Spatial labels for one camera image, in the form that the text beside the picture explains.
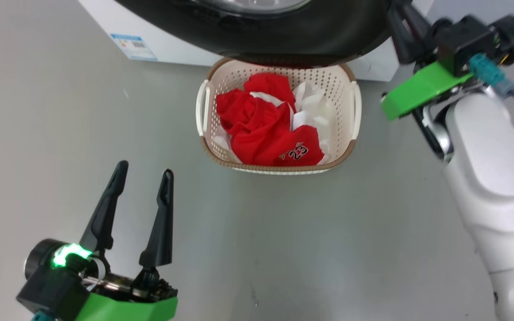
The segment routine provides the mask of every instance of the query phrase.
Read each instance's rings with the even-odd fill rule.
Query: white cloth
[[[319,165],[328,163],[331,159],[332,130],[334,128],[334,106],[324,97],[324,90],[312,82],[302,82],[294,90],[294,107],[292,130],[303,125],[316,128],[319,134],[320,150],[324,158]]]
[[[281,106],[284,102],[283,100],[280,100],[279,98],[266,94],[266,93],[258,93],[256,91],[251,91],[249,95],[255,97],[255,98],[261,98],[262,100],[265,100],[266,102],[269,102],[271,104],[274,104],[275,107]]]

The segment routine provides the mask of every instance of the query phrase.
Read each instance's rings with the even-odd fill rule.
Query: laundry basket
[[[334,128],[332,133],[331,158],[328,163],[317,166],[273,167],[237,163],[231,152],[214,143],[220,116],[216,108],[216,97],[236,88],[243,89],[251,75],[274,73],[286,76],[294,89],[304,81],[314,82],[326,92],[328,101],[334,106]],[[208,80],[198,92],[196,125],[202,146],[216,163],[234,170],[270,175],[302,175],[322,173],[341,163],[351,154],[360,130],[362,115],[361,92],[352,71],[347,65],[317,69],[288,69],[263,67],[224,58],[211,69]]]

